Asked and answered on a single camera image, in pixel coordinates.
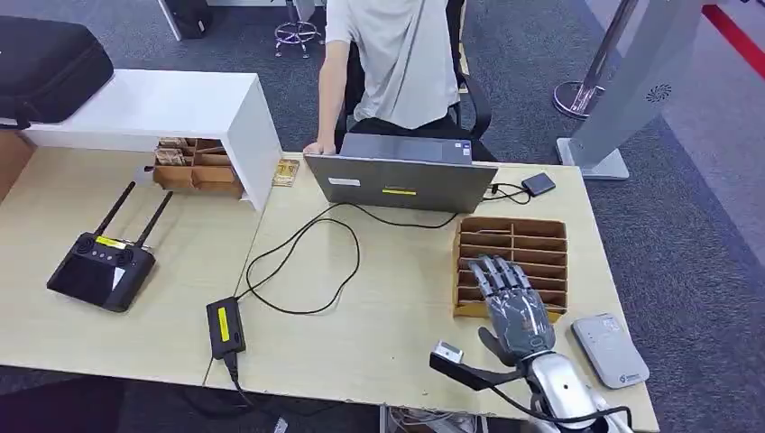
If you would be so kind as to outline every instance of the cardboard organizer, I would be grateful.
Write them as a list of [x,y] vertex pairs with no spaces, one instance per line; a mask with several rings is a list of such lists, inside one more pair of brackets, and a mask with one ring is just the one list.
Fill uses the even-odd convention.
[[454,243],[454,315],[488,318],[468,259],[486,254],[516,262],[545,303],[550,321],[567,311],[566,225],[558,221],[469,216]]
[[221,142],[201,138],[186,140],[189,145],[181,148],[185,165],[161,165],[155,158],[154,181],[164,189],[210,191],[242,197],[244,187],[228,155],[225,152],[199,152],[221,146]]

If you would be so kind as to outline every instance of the black carrying bag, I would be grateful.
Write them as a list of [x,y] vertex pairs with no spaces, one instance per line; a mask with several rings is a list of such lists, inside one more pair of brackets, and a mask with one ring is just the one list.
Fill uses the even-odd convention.
[[83,25],[0,15],[0,129],[66,120],[114,71]]

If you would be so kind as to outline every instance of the brown cardboard sorting box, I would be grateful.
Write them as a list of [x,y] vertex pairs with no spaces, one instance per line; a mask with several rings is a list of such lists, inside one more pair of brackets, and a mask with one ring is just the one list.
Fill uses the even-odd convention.
[[33,153],[34,147],[15,133],[0,132],[0,201],[14,186]]
[[566,225],[558,221],[469,216],[456,230],[454,243],[454,315],[488,318],[484,297],[467,259],[500,255],[516,262],[547,308],[550,321],[566,313]]
[[186,139],[182,147],[188,165],[160,165],[154,161],[154,181],[164,189],[192,189],[242,197],[244,187],[225,151],[208,152],[221,146],[219,140]]

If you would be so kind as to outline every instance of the robotic arm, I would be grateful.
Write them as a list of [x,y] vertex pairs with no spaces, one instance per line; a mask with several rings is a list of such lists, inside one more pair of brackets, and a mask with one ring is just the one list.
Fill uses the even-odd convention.
[[[462,364],[463,352],[444,342],[439,342],[430,354],[430,366],[476,391],[492,389],[529,414],[531,426],[540,433],[632,433],[615,415],[627,408],[609,409],[603,397],[579,379],[571,361],[552,351],[554,329],[523,269],[499,256],[482,256],[469,266],[496,333],[481,327],[478,336],[486,348],[515,371],[495,373]],[[531,389],[530,410],[497,389],[502,383],[520,378]]]

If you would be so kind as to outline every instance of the person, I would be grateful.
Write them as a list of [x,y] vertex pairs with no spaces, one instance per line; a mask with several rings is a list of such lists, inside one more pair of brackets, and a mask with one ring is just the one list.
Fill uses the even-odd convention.
[[[364,95],[355,107],[358,123],[351,132],[469,138],[447,112],[459,102],[459,93],[446,10],[447,0],[327,2],[318,135],[305,153],[337,152],[335,125],[345,96],[351,42],[358,46],[364,69]],[[496,161],[490,153],[482,159]]]

